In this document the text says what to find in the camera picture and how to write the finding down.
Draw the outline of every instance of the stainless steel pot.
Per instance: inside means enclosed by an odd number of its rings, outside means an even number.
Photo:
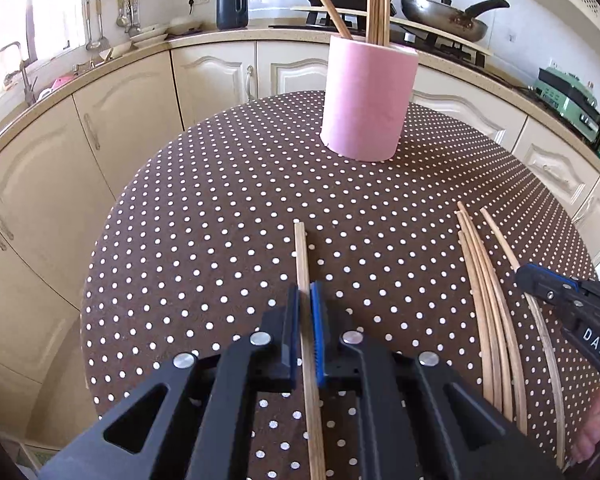
[[[465,10],[455,9],[451,0],[400,0],[402,12],[407,20],[444,30],[467,41],[480,41],[487,34],[488,26],[479,16],[487,10],[505,9],[509,7],[507,0],[486,0],[467,7]]]

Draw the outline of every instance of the brown tablecloth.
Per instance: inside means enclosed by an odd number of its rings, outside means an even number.
[[[296,278],[293,222],[306,223],[312,280],[394,351],[437,351],[481,391],[475,313],[454,211],[474,216],[523,357],[529,438],[555,455],[549,375],[533,318],[478,210],[521,262],[568,276],[594,269],[558,201],[510,153],[412,104],[392,160],[347,160],[320,142],[323,92],[245,104],[190,128],[141,168],[113,207],[85,288],[82,346],[105,413],[163,360],[221,352],[284,303]],[[543,310],[562,376],[567,446],[597,372]],[[328,476],[358,478],[355,398],[323,396]],[[301,388],[262,395],[250,477],[308,478]]]

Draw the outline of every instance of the white bowl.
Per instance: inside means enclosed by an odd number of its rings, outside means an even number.
[[[151,38],[155,38],[156,36],[160,36],[167,31],[169,25],[151,25],[149,27],[141,28],[140,34],[136,34],[131,38],[131,43],[141,43],[144,40],[149,40]]]
[[[161,34],[160,36],[154,36],[153,38],[149,38],[148,40],[138,41],[137,43],[134,43],[134,46],[136,48],[144,48],[146,46],[152,46],[157,43],[163,42],[164,38],[166,38],[167,36],[168,36],[168,34]]]

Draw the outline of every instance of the bamboo chopstick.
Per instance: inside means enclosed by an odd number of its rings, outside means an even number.
[[[372,16],[372,9],[373,9],[373,4],[374,4],[374,0],[366,0],[366,42],[367,43],[373,43],[373,36],[372,36],[372,21],[371,21],[371,16]]]
[[[513,253],[509,243],[506,238],[500,231],[500,228],[497,226],[495,220],[491,217],[489,212],[482,208],[480,209],[482,216],[487,221],[487,224],[493,231],[498,243],[502,247],[502,250],[509,260],[509,265],[513,269],[513,271],[517,271],[520,268],[520,263],[516,258],[516,255]],[[555,406],[555,425],[556,425],[556,462],[558,467],[563,468],[564,466],[564,400],[562,398],[562,385],[560,381],[560,371],[558,370],[558,363],[555,359],[554,354],[554,345],[551,342],[551,338],[549,336],[549,331],[546,328],[546,323],[544,322],[544,317],[542,316],[542,311],[536,301],[536,298],[525,293],[525,299],[528,303],[529,310],[534,317],[536,322],[536,328],[538,329],[538,335],[540,336],[540,341],[542,342],[542,350],[544,351],[544,357],[546,358],[547,367],[549,368],[549,378],[551,379],[551,388],[554,394],[554,406]]]
[[[477,243],[478,256],[480,257],[482,264],[481,269],[485,275],[485,279],[487,280],[488,290],[491,291],[491,306],[493,308],[494,321],[496,322],[500,361],[502,364],[503,414],[509,420],[512,420],[514,409],[511,398],[510,384],[511,375],[513,375],[513,390],[516,400],[516,424],[518,429],[523,434],[526,434],[527,410],[524,384],[525,378],[524,371],[522,369],[520,348],[518,347],[516,332],[513,328],[511,316],[509,315],[507,301],[504,297],[500,282],[498,281],[486,248],[480,239],[477,229],[475,229],[474,224],[471,222],[468,211],[461,202],[458,203],[458,206],[461,209],[461,212],[466,216],[471,231],[475,235],[474,241]]]
[[[382,44],[389,46],[389,30],[390,30],[390,19],[391,19],[391,0],[382,0]]]
[[[478,325],[478,339],[480,340],[480,355],[482,356],[482,396],[494,404],[493,382],[496,380],[493,371],[493,361],[497,359],[496,355],[492,355],[491,350],[491,333],[487,324],[487,313],[484,305],[484,296],[480,280],[478,278],[477,263],[474,260],[474,255],[467,240],[467,235],[463,231],[458,232],[458,239],[462,247],[462,255],[464,256],[464,264],[466,265],[467,273],[469,274],[469,284],[473,292],[475,320]]]
[[[340,35],[343,38],[345,38],[346,40],[352,40],[353,37],[351,35],[351,32],[347,28],[347,25],[345,25],[345,23],[342,20],[342,18],[340,17],[340,15],[338,14],[338,11],[336,10],[335,6],[333,5],[333,2],[331,0],[320,0],[320,1],[327,8],[327,11],[329,12],[329,16],[331,17],[331,21],[333,21],[333,25],[336,26]]]
[[[491,279],[488,275],[488,264],[486,262],[484,247],[480,241],[480,236],[476,230],[469,212],[462,202],[458,202],[462,230],[466,231],[470,242],[470,249],[473,252],[474,263],[477,262],[478,278],[484,285],[486,292],[485,304],[487,314],[487,324],[490,327],[491,352],[493,357],[493,405],[501,413],[504,413],[509,420],[513,420],[513,400],[511,397],[511,374],[509,368],[509,356],[507,355],[507,345],[502,329],[502,320],[498,312],[496,297]]]
[[[309,472],[311,480],[324,480],[324,441],[320,395],[315,377],[314,324],[311,315],[309,263],[306,251],[304,222],[294,225],[296,236],[296,275],[300,291],[300,346],[302,353],[302,386],[304,388],[304,414],[309,434]]]

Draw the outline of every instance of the pink cup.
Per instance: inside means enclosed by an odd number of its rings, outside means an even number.
[[[394,156],[418,70],[412,48],[331,37],[320,138],[365,162]]]

